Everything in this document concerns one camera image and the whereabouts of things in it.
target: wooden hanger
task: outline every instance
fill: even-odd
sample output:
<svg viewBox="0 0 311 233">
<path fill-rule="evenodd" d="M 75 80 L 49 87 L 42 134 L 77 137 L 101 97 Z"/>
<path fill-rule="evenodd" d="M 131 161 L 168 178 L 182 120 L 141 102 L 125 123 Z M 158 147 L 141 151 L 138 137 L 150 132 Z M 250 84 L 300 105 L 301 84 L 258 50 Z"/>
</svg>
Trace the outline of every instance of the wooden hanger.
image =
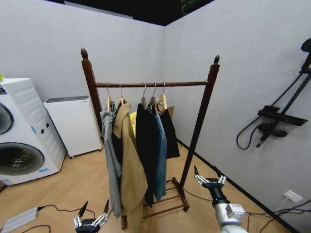
<svg viewBox="0 0 311 233">
<path fill-rule="evenodd" d="M 159 97 L 157 103 L 162 103 L 164 109 L 167 110 L 167 104 L 166 104 L 166 98 L 165 98 L 165 95 L 164 95 L 164 89 L 165 89 L 165 83 L 164 83 L 163 92 L 162 92 L 162 94 L 160 95 L 160 97 Z"/>
<path fill-rule="evenodd" d="M 145 84 L 145 90 L 144 90 L 144 93 L 142 94 L 141 105 L 142 105 L 143 109 L 146 110 L 147 109 L 146 99 L 145 99 L 146 83 L 144 83 L 144 84 Z"/>
<path fill-rule="evenodd" d="M 124 105 L 124 99 L 123 99 L 123 95 L 122 95 L 122 87 L 121 87 L 121 83 L 120 83 L 120 88 L 121 88 L 121 105 Z"/>
<path fill-rule="evenodd" d="M 111 108 L 111 97 L 110 97 L 110 94 L 109 94 L 108 83 L 107 83 L 107 91 L 108 91 L 107 111 L 110 111 L 110 108 Z"/>
<path fill-rule="evenodd" d="M 157 105 L 156 105 L 156 99 L 155 99 L 155 91 L 156 91 L 156 83 L 155 83 L 154 95 L 151 97 L 148 106 L 150 107 L 150 109 L 153 112 L 153 114 L 158 114 Z"/>
</svg>

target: black ceiling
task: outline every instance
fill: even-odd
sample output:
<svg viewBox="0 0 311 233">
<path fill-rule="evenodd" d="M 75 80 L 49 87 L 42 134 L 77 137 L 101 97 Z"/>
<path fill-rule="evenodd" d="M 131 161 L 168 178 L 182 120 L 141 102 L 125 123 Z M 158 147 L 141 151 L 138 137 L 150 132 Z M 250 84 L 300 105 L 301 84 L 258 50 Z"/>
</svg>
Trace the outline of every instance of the black ceiling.
<svg viewBox="0 0 311 233">
<path fill-rule="evenodd" d="M 50 0 L 64 4 L 63 0 Z M 68 0 L 69 2 L 131 16 L 135 20 L 168 25 L 213 0 Z"/>
</svg>

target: white appliance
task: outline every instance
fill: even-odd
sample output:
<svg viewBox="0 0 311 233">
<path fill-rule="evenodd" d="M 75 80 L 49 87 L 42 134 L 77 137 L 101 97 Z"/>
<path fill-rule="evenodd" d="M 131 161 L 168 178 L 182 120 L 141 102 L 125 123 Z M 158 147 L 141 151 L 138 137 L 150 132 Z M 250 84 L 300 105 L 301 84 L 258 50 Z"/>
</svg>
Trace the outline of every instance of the white appliance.
<svg viewBox="0 0 311 233">
<path fill-rule="evenodd" d="M 65 154 L 31 80 L 0 82 L 0 179 L 12 185 L 56 173 Z"/>
<path fill-rule="evenodd" d="M 102 150 L 101 136 L 89 96 L 49 99 L 44 103 L 70 158 Z"/>
</svg>

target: sticker on washing machine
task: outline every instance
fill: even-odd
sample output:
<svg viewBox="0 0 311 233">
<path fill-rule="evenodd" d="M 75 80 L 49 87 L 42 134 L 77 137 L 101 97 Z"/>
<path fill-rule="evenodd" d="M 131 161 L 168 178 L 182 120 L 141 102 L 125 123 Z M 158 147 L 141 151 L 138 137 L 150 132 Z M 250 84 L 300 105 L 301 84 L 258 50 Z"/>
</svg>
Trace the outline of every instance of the sticker on washing machine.
<svg viewBox="0 0 311 233">
<path fill-rule="evenodd" d="M 50 171 L 52 173 L 52 171 L 50 169 L 48 169 L 48 168 L 39 170 L 40 173 L 45 172 L 45 171 Z"/>
<path fill-rule="evenodd" d="M 37 133 L 37 131 L 35 130 L 35 128 L 32 126 L 31 129 L 33 130 L 34 133 Z"/>
</svg>

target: rack finial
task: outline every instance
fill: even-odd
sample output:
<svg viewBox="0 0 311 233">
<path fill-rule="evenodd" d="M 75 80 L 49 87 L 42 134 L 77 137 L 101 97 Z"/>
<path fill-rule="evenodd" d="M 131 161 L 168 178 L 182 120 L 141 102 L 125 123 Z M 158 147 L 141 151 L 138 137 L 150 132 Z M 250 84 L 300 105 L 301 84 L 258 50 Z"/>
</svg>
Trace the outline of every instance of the rack finial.
<svg viewBox="0 0 311 233">
<path fill-rule="evenodd" d="M 215 59 L 214 59 L 214 64 L 218 64 L 219 59 L 220 59 L 220 57 L 219 57 L 219 55 L 217 55 L 217 56 L 215 57 Z"/>
<path fill-rule="evenodd" d="M 88 60 L 88 54 L 85 48 L 81 49 L 81 55 L 84 60 Z"/>
</svg>

